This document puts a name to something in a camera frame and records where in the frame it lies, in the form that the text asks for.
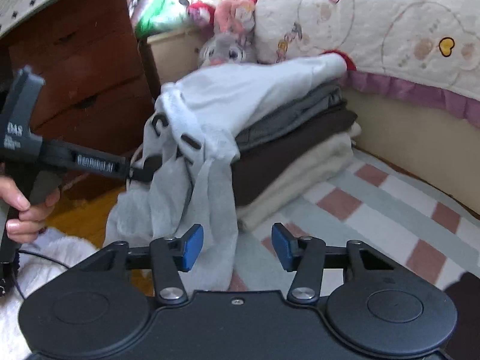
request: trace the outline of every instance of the plush toy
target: plush toy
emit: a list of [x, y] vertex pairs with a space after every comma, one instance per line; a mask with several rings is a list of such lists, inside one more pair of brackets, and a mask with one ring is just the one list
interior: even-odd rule
[[255, 49], [251, 43], [243, 42], [241, 38], [231, 32], [215, 34], [202, 46], [198, 56], [199, 68], [242, 62], [257, 62]]
[[199, 52], [200, 68], [224, 63], [257, 62], [251, 44], [256, 3], [257, 0], [222, 0], [218, 4], [214, 10], [213, 38]]
[[214, 15], [215, 33], [232, 32], [247, 36], [255, 26], [254, 11], [258, 0], [222, 0]]
[[213, 26], [215, 7], [200, 0], [188, 5], [187, 13], [190, 20], [200, 28]]

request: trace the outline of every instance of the gray folded cloth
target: gray folded cloth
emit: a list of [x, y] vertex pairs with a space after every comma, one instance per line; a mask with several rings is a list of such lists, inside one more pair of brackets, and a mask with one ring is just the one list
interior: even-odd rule
[[235, 138], [238, 149], [244, 152], [280, 138], [341, 100], [340, 86], [336, 81], [321, 84], [241, 131]]

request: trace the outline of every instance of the pink and white checkered sheet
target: pink and white checkered sheet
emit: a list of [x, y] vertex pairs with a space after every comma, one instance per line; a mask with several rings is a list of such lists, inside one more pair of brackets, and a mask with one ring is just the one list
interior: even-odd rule
[[[360, 151], [346, 171], [240, 234], [230, 290], [288, 291], [295, 273], [283, 271], [273, 250], [275, 222], [331, 246], [361, 239], [441, 289], [465, 271], [480, 277], [480, 221], [439, 190]], [[341, 270], [325, 270], [322, 295], [342, 280]]]

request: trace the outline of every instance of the finger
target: finger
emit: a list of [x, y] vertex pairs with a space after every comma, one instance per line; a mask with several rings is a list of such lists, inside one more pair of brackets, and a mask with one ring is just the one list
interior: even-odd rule
[[52, 213], [53, 209], [53, 206], [47, 207], [46, 203], [39, 204], [37, 206], [30, 207], [27, 211], [20, 212], [18, 218], [21, 221], [43, 221]]
[[46, 204], [47, 207], [52, 207], [55, 204], [57, 204], [59, 200], [60, 200], [60, 190], [58, 188], [56, 188], [54, 190], [54, 192], [50, 193], [46, 197], [45, 204]]
[[5, 176], [0, 176], [0, 198], [18, 211], [25, 211], [30, 208], [30, 202], [20, 192], [15, 182]]
[[12, 241], [18, 242], [19, 244], [31, 244], [38, 238], [38, 233], [35, 234], [14, 234], [9, 235]]
[[7, 234], [9, 238], [16, 235], [37, 234], [45, 224], [42, 222], [22, 222], [18, 219], [11, 219], [7, 222]]

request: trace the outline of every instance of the dresser drawer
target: dresser drawer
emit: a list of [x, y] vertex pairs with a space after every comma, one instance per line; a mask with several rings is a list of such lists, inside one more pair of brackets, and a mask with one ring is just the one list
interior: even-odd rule
[[108, 12], [69, 32], [66, 35], [22, 41], [9, 47], [13, 68], [33, 66], [37, 74], [80, 52], [89, 44], [96, 43], [107, 35], [131, 32], [130, 19], [126, 7]]
[[46, 84], [38, 97], [31, 127], [35, 129], [90, 96], [142, 75], [133, 35], [105, 36], [42, 73]]
[[135, 149], [153, 113], [144, 76], [110, 89], [62, 112], [34, 132], [45, 139], [121, 155]]
[[0, 42], [30, 51], [41, 49], [108, 12], [124, 8], [126, 0], [59, 0], [14, 28]]

